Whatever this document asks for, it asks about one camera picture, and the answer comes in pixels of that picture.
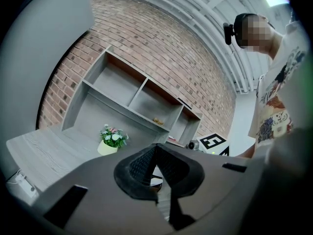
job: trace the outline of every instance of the potted flower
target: potted flower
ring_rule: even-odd
[[[117,130],[113,127],[104,125],[104,130],[100,131],[101,142],[98,146],[98,152],[102,155],[108,155],[117,152],[118,148],[126,145],[128,135],[122,135],[122,130]]]

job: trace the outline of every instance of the black panel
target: black panel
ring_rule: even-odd
[[[235,170],[238,172],[245,172],[246,171],[246,166],[242,166],[242,165],[225,163],[222,165],[222,167],[226,168],[226,169],[230,169],[230,170]]]
[[[156,164],[155,149],[152,148],[131,162],[130,174],[138,182],[145,186],[150,186],[151,176]]]
[[[219,155],[229,156],[229,146],[224,151],[222,151]]]
[[[63,228],[88,189],[73,186],[45,215],[52,224]]]
[[[191,224],[196,220],[190,216],[183,214],[178,203],[178,199],[171,195],[171,209],[169,223],[176,231],[179,231]]]

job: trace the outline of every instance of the white flower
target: white flower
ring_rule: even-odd
[[[119,135],[119,134],[113,134],[112,135],[112,139],[114,140],[114,141],[116,141],[116,140],[118,140],[118,139],[120,139],[121,138],[121,135]]]

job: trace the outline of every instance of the white wall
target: white wall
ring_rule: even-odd
[[[233,122],[228,134],[229,155],[237,156],[246,151],[255,142],[248,136],[255,107],[256,91],[238,94]]]
[[[54,68],[91,26],[90,0],[32,0],[0,48],[0,168],[18,170],[5,142],[34,131],[40,100]]]

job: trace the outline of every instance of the white ceiling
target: white ceiling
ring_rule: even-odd
[[[281,33],[290,20],[289,5],[269,7],[265,0],[146,0],[159,6],[191,28],[216,56],[233,89],[246,93],[256,89],[260,75],[270,64],[263,54],[246,52],[235,41],[224,42],[223,23],[233,24],[238,14],[266,16]]]

